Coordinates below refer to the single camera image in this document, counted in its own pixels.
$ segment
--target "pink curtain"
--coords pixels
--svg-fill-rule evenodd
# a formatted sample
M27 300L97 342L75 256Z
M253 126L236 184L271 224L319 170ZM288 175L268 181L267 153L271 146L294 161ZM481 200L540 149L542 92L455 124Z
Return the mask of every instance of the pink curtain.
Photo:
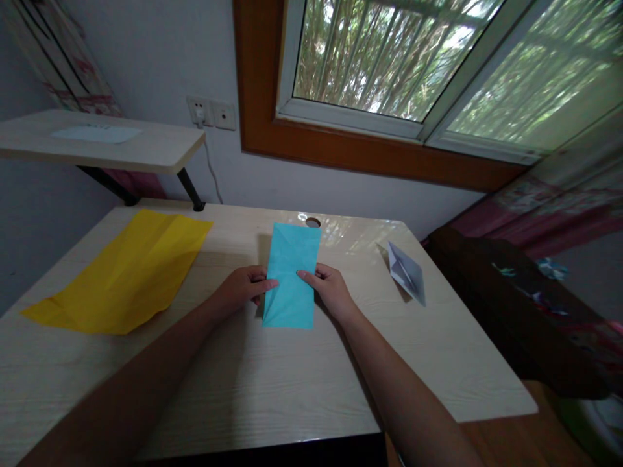
M454 220L468 237L511 241L538 259L623 228L623 151L553 154Z
M57 0L1 1L6 25L59 107L123 117L84 43L80 25ZM139 197L165 198L155 174L106 172Z

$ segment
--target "table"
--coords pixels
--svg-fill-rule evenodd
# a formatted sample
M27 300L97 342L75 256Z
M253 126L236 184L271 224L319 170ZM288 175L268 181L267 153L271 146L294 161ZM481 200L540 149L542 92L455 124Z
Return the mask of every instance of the table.
M57 293L141 208L214 221L171 307L127 336L46 328L21 316ZM142 200L115 208L0 319L0 463L14 464L106 376L207 298L237 268L268 262L274 222L321 222L319 261L458 422L537 406L420 243L398 221ZM391 279L387 241L422 267L427 306ZM379 432L346 348L316 307L314 329L262 328L249 304L210 336L140 453L161 458Z
M141 133L123 143L101 143L54 138L52 133L73 126L122 126ZM140 198L127 191L102 169L177 174L193 209L205 206L184 166L203 144L206 134L196 128L139 120L46 110L0 123L0 157L76 165L123 200L135 205Z

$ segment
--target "window pane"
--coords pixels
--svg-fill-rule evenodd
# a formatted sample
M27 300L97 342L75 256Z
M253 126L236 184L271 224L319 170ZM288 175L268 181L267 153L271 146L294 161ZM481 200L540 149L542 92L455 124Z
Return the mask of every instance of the window pane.
M502 0L308 0L294 97L422 121Z
M450 131L554 150L623 102L620 0L554 0Z

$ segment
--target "fabric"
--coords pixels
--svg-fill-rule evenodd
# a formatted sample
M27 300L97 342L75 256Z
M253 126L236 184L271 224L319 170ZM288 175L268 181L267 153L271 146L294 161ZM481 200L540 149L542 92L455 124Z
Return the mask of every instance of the fabric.
M84 43L84 33L58 0L1 0L9 31L38 80L65 110L123 117ZM165 198L155 174L105 169L139 197Z
M266 292L264 327L313 329L313 289L297 271L316 271L321 236L320 229L275 223L267 278L279 286Z
M553 154L451 225L467 237L507 239L533 259L620 230L620 149Z
M127 334L171 305L212 224L141 210L63 291L22 314L46 326Z

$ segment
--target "forearm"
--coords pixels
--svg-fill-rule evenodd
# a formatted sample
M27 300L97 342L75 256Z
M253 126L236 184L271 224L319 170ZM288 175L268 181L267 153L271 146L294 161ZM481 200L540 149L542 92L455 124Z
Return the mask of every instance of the forearm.
M450 413L361 311L345 316L340 324L407 465L481 466Z
M86 396L22 460L30 465L119 465L146 441L205 338L210 301L188 313Z

